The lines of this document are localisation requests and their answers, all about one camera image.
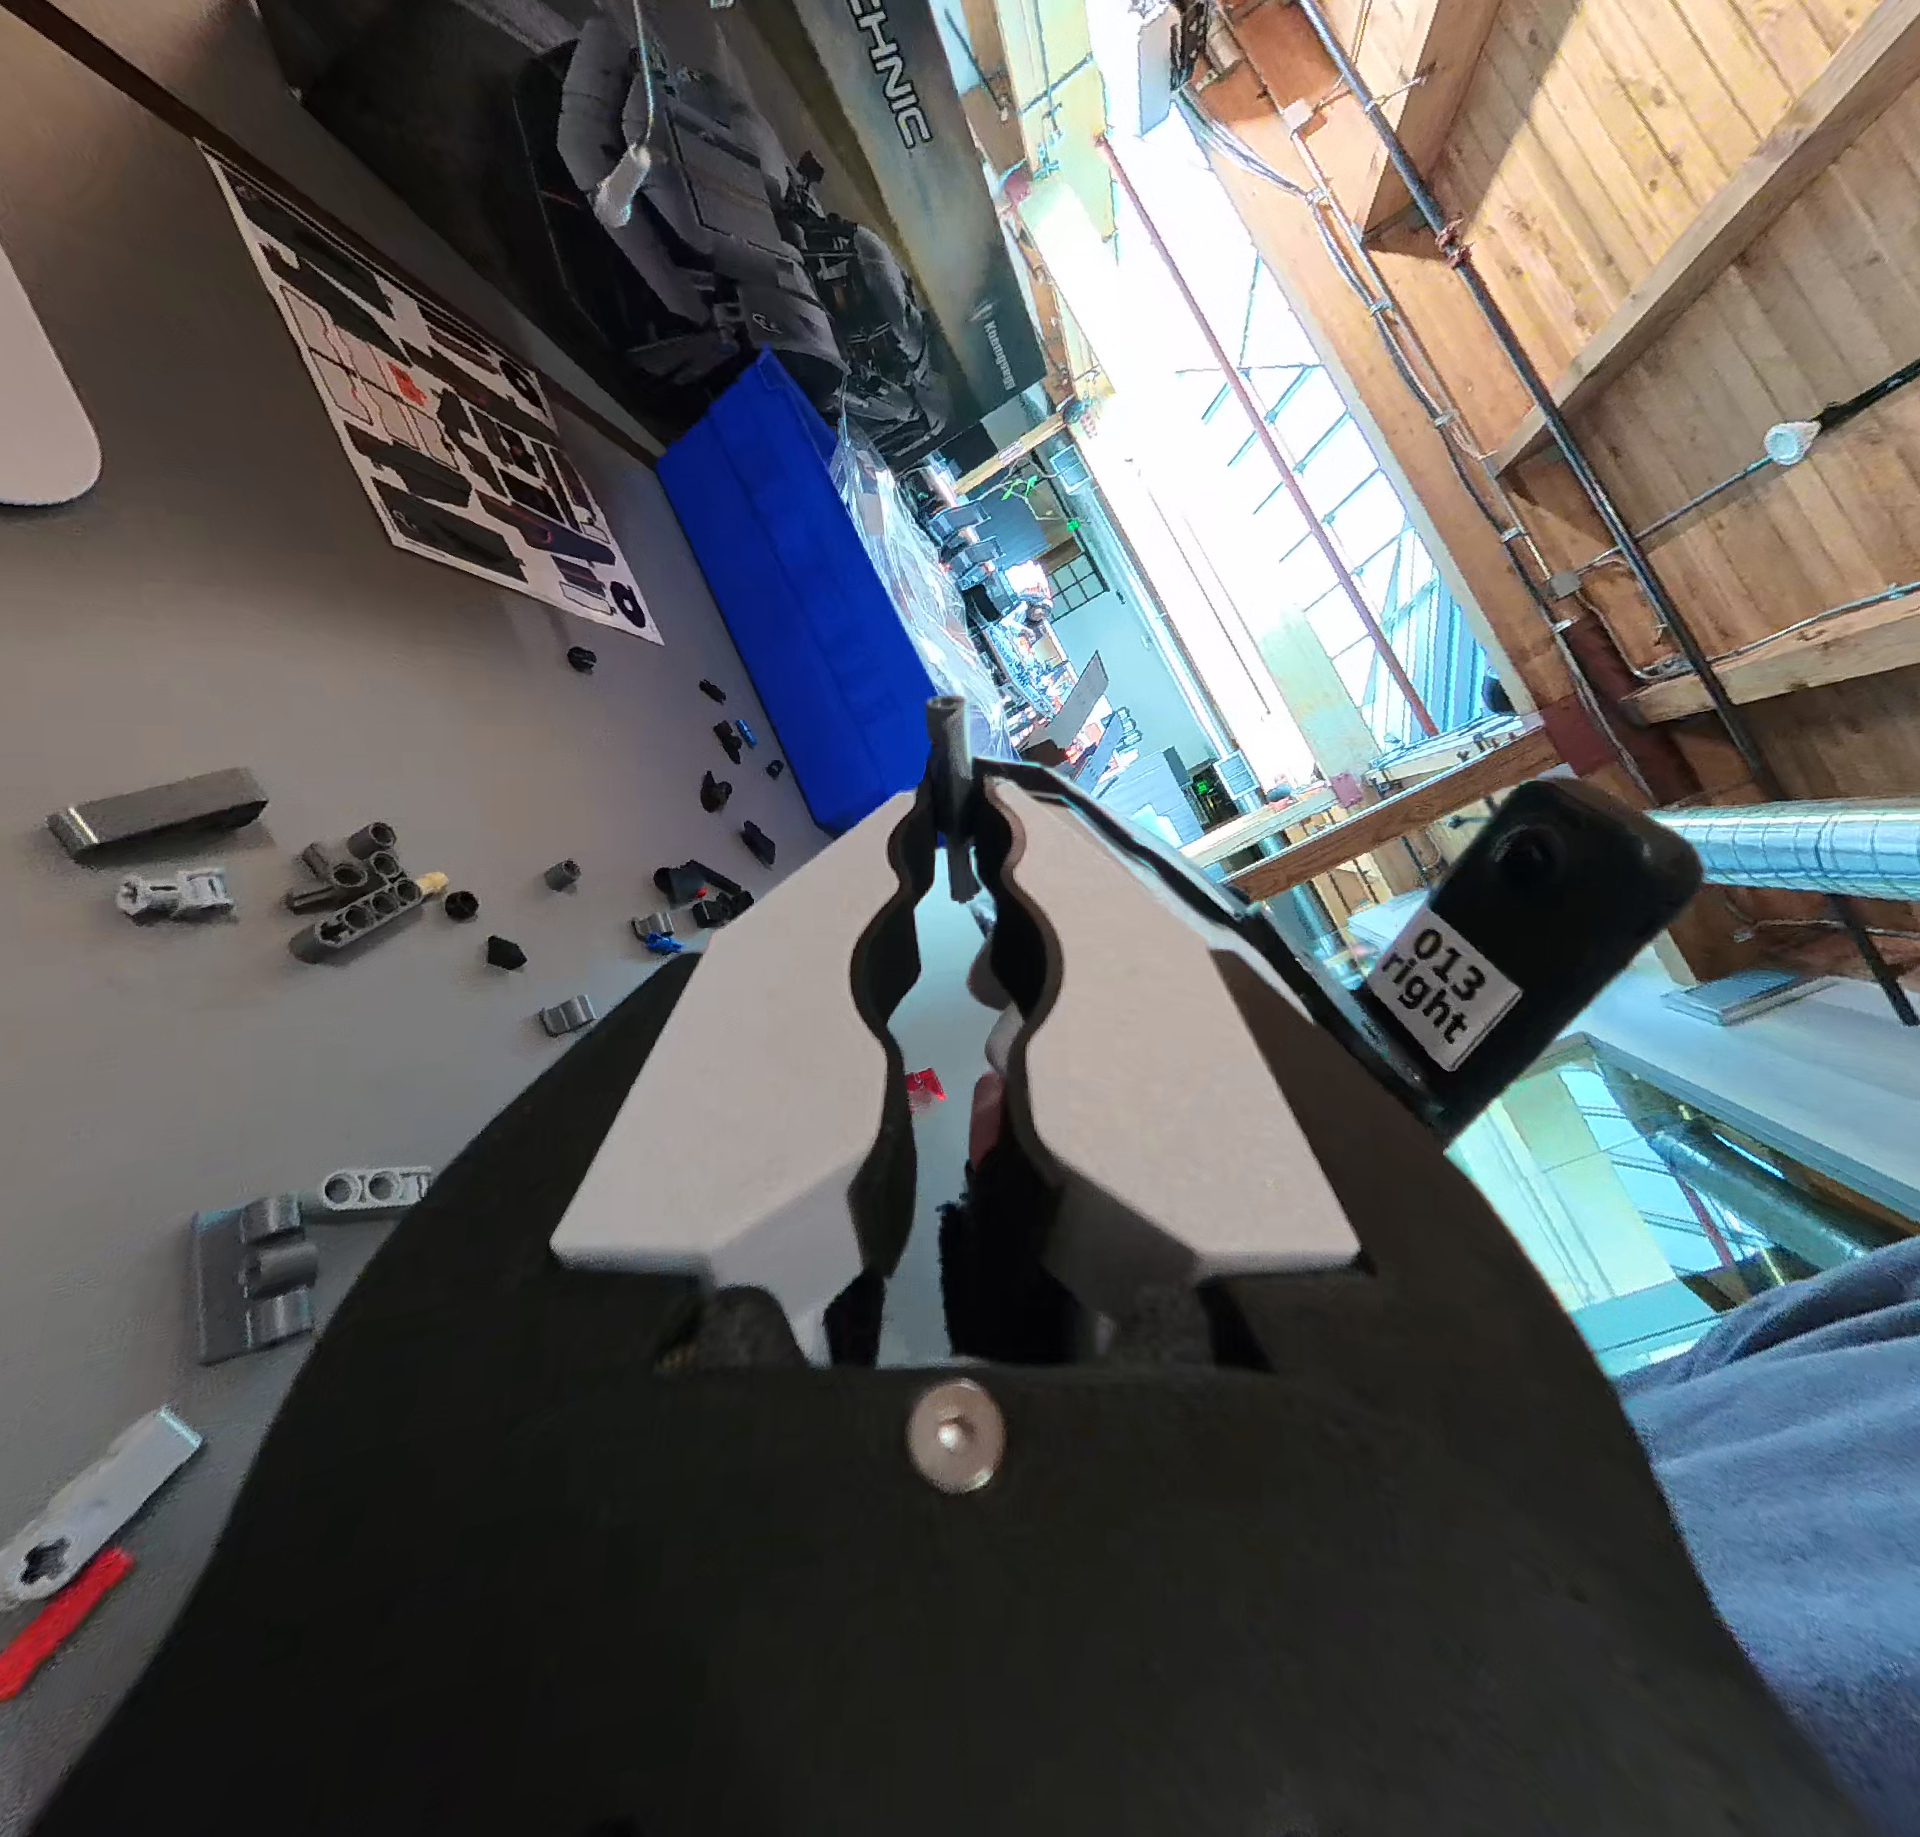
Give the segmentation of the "small grey lego axle assembly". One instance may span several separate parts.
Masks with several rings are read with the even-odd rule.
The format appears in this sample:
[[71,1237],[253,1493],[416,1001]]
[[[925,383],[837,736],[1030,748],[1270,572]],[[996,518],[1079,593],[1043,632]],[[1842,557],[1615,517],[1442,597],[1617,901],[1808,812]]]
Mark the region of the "small grey lego axle assembly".
[[973,863],[976,767],[970,701],[941,695],[928,701],[930,756],[926,782],[937,833],[948,850],[948,886],[953,902],[971,905],[979,893]]

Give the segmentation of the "blue plastic bin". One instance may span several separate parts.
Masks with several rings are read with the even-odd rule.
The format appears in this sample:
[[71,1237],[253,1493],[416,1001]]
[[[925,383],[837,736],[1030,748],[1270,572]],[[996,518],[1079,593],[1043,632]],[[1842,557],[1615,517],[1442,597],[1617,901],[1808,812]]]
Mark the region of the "blue plastic bin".
[[661,458],[786,769],[831,835],[919,784],[941,696],[833,487],[837,440],[766,351]]

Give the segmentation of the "crumpled clear plastic bags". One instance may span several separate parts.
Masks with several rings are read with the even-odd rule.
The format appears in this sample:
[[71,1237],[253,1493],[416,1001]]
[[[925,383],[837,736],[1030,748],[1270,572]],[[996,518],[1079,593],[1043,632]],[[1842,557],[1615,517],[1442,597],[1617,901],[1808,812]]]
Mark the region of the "crumpled clear plastic bags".
[[998,759],[1005,753],[1003,696],[973,638],[962,596],[900,479],[875,443],[845,417],[838,423],[831,477],[930,676],[933,692],[966,696],[973,754]]

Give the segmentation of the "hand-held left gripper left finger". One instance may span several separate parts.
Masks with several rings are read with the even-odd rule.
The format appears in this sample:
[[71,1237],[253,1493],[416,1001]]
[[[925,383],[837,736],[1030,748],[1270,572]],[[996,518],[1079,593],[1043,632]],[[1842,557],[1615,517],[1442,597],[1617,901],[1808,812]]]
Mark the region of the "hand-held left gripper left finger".
[[563,1220],[572,1268],[770,1294],[816,1363],[859,1354],[915,1226],[889,1022],[919,976],[919,799],[715,932]]

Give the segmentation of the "scattered loose lego pieces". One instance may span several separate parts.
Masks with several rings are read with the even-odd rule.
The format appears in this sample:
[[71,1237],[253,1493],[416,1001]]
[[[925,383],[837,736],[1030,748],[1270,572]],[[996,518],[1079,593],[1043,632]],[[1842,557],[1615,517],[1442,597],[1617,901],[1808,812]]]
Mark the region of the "scattered loose lego pieces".
[[201,1433],[4,1704],[4,1777],[149,1660],[345,1285],[563,1047],[541,1012],[636,982],[709,714],[758,696],[712,632],[567,653],[4,665],[4,1534],[147,1412]]

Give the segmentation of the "sticker sheet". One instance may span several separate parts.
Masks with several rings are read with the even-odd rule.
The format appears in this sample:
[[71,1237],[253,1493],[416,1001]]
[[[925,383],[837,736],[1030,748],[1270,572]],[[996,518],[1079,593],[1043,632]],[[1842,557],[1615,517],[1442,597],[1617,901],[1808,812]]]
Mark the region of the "sticker sheet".
[[390,542],[662,646],[533,367],[275,185],[200,151]]

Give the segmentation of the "black lego set box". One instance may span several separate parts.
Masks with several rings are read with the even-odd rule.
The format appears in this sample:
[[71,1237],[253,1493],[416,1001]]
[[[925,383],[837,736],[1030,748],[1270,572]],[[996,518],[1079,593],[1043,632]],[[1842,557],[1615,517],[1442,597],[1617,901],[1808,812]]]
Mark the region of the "black lego set box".
[[1043,381],[933,0],[253,0],[302,106],[695,423],[773,353],[891,464]]

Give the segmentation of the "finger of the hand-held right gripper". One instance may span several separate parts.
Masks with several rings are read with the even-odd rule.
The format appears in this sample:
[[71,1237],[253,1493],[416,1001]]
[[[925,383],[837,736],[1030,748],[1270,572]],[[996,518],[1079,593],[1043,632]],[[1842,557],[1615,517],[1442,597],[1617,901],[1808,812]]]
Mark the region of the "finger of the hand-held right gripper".
[[989,1062],[1008,1062],[1025,1026],[1025,1014],[1040,997],[1040,961],[1023,952],[979,949],[971,964],[971,997],[995,1012],[985,1057]]
[[1256,955],[1258,909],[1160,835],[1025,761],[973,764],[991,955]]

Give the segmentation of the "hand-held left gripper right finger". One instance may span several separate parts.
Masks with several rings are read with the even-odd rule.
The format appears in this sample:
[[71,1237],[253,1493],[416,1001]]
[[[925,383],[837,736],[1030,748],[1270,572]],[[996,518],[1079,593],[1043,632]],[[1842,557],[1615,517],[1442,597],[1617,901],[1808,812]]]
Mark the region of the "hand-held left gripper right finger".
[[1225,964],[1316,1033],[1256,955],[1033,955],[1040,997],[976,1089],[976,1354],[1210,1337],[1205,1294],[1357,1272],[1353,1226]]

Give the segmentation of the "silver ventilation duct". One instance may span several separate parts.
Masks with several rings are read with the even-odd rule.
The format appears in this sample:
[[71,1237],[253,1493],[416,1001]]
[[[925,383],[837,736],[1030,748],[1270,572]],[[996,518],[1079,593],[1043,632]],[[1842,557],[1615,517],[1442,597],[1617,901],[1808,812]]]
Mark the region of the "silver ventilation duct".
[[1651,820],[1694,846],[1711,888],[1919,901],[1915,794],[1667,808]]

